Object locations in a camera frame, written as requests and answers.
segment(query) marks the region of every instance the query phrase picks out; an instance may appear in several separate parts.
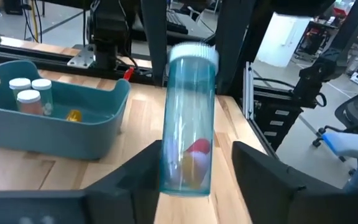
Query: yellow object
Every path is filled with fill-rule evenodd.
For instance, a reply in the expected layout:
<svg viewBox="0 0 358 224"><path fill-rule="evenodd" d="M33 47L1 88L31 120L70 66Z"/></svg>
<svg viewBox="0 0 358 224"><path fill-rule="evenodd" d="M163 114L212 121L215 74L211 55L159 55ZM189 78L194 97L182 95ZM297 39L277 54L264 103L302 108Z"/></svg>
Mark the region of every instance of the yellow object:
<svg viewBox="0 0 358 224"><path fill-rule="evenodd" d="M35 0L31 0L31 15L32 15L32 22L34 23L35 41L38 42L38 25L37 25L37 21L35 20L34 1Z"/></svg>
<svg viewBox="0 0 358 224"><path fill-rule="evenodd" d="M67 121L81 122L82 114L79 110L71 110L66 117Z"/></svg>
<svg viewBox="0 0 358 224"><path fill-rule="evenodd" d="M204 179L204 176L197 172L198 169L199 167L194 157L190 153L185 152L181 164L182 175L188 186L195 190L200 189Z"/></svg>

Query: red object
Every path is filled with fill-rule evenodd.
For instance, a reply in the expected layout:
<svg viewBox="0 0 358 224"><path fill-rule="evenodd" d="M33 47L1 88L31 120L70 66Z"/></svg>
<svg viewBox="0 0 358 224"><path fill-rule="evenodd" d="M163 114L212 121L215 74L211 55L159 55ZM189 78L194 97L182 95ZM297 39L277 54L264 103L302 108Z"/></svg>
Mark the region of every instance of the red object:
<svg viewBox="0 0 358 224"><path fill-rule="evenodd" d="M202 152L207 154L210 150L211 144L207 139L198 139L186 150L186 152Z"/></svg>
<svg viewBox="0 0 358 224"><path fill-rule="evenodd" d="M334 7L334 16L347 16L347 13L343 9Z"/></svg>
<svg viewBox="0 0 358 224"><path fill-rule="evenodd" d="M129 81L129 79L131 79L132 74L134 73L134 70L135 70L134 67L131 67L128 70L126 70L124 73L124 79Z"/></svg>

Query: teal plastic bin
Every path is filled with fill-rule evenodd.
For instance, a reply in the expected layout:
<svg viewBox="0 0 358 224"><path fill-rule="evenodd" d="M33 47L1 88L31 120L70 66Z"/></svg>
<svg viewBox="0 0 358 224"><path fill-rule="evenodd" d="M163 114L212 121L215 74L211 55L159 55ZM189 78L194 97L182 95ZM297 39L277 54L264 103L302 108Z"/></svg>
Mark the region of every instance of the teal plastic bin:
<svg viewBox="0 0 358 224"><path fill-rule="evenodd" d="M0 64L0 147L74 159L108 153L124 116L128 81L118 80L111 91L52 81L53 113L37 116L17 111L9 80L20 77L40 75L29 61ZM82 122L66 121L70 110L80 110Z"/></svg>

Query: wooden table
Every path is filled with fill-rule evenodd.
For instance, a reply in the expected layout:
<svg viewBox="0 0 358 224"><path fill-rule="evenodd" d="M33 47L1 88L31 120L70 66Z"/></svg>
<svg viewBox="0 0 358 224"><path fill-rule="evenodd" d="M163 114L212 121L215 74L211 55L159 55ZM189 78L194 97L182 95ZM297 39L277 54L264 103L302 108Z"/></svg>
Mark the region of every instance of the wooden table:
<svg viewBox="0 0 358 224"><path fill-rule="evenodd" d="M75 55L78 50L3 38L2 44ZM142 67L149 61L138 60ZM40 71L60 82L112 89L115 81ZM79 161L45 154L0 149L0 190L81 189L112 172L144 147L162 138L165 90L132 84L122 133L111 151L99 161ZM234 100L217 96L214 125L212 189L209 197L180 198L162 194L155 223L235 224L251 223L231 162L231 144L240 140L265 153L257 136Z"/></svg>

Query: white cap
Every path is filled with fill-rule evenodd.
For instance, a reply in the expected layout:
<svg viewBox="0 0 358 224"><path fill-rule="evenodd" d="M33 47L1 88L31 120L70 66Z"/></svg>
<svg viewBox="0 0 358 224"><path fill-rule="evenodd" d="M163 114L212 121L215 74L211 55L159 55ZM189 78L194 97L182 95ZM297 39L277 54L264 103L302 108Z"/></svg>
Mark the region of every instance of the white cap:
<svg viewBox="0 0 358 224"><path fill-rule="evenodd" d="M52 82L45 78L39 78L32 81L31 86L35 90L48 90L52 87Z"/></svg>
<svg viewBox="0 0 358 224"><path fill-rule="evenodd" d="M41 95L37 90L23 90L17 94L17 100L21 103L34 103L41 100Z"/></svg>
<svg viewBox="0 0 358 224"><path fill-rule="evenodd" d="M11 90L25 90L31 87L31 81L28 78L14 78L9 81Z"/></svg>
<svg viewBox="0 0 358 224"><path fill-rule="evenodd" d="M200 42L186 42L172 47L169 56L169 62L178 58L198 57L211 62L215 66L216 73L218 72L219 54L215 47Z"/></svg>

